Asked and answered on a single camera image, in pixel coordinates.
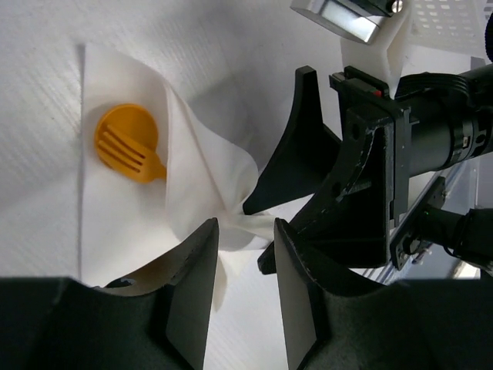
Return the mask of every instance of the silver metal part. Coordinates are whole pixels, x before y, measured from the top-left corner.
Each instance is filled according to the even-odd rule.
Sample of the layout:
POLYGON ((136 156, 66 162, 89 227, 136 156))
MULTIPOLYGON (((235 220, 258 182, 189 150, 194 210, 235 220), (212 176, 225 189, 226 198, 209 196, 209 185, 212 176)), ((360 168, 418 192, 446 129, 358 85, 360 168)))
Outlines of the silver metal part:
POLYGON ((404 0, 395 0, 395 2, 392 4, 393 13, 399 13, 402 11, 403 8, 404 8, 404 0))
POLYGON ((347 0, 293 0, 291 8, 333 33, 356 42, 370 44, 384 17, 370 16, 347 0))

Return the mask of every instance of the table surface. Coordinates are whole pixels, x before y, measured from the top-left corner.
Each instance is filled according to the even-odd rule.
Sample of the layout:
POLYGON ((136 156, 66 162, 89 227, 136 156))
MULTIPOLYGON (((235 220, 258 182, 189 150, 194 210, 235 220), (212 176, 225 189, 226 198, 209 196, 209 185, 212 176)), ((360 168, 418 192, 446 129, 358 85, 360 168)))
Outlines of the table surface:
MULTIPOLYGON (((0 1, 0 275, 79 275, 87 42, 161 72, 204 124, 248 150, 260 168, 287 123, 300 66, 319 72, 324 119, 339 133, 337 95, 327 81, 342 70, 339 39, 289 3, 0 1)), ((463 72, 469 62, 416 47, 405 72, 463 72)), ((429 178, 413 180, 412 197, 429 178)), ((283 346, 275 277, 261 277, 250 264, 212 316, 206 368, 286 368, 283 346), (235 330, 234 340, 224 335, 235 330)))

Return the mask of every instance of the plastic basket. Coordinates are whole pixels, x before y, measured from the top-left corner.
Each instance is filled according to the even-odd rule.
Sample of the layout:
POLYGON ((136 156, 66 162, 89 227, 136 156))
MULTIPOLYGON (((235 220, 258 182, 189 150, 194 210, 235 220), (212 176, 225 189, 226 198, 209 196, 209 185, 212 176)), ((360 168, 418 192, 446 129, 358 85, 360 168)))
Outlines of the plastic basket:
POLYGON ((493 0, 414 0, 411 42, 485 58, 493 0))

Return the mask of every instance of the fork tine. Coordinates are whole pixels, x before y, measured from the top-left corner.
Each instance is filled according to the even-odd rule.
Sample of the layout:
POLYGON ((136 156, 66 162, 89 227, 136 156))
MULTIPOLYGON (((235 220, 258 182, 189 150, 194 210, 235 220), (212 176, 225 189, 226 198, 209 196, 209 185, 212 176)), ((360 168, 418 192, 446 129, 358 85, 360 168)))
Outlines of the fork tine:
POLYGON ((133 151, 138 153, 140 156, 143 156, 143 158, 146 158, 145 153, 148 153, 151 151, 149 148, 145 147, 141 143, 138 143, 134 139, 132 139, 130 136, 127 134, 123 133, 116 127, 112 125, 108 125, 106 129, 111 132, 115 137, 117 137, 119 140, 121 140, 127 147, 131 148, 133 151))
POLYGON ((123 154, 121 154, 118 150, 113 149, 103 140, 98 142, 98 148, 98 154, 101 156, 101 159, 106 161, 113 169, 119 170, 123 173, 128 173, 129 171, 136 173, 140 172, 140 168, 137 163, 129 161, 123 154))
POLYGON ((130 160, 137 162, 138 164, 142 164, 142 161, 146 158, 145 156, 137 153, 134 149, 129 148, 118 136, 109 131, 105 131, 102 133, 102 138, 110 143, 115 149, 122 152, 125 156, 127 156, 130 160))

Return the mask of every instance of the fork handle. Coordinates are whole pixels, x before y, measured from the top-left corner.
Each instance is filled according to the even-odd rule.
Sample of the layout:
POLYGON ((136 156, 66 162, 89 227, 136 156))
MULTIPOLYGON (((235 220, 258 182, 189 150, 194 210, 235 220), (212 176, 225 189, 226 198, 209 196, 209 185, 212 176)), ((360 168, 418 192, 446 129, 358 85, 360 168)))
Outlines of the fork handle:
POLYGON ((166 180, 167 177, 168 177, 168 170, 164 165, 161 164, 157 170, 157 178, 166 180))

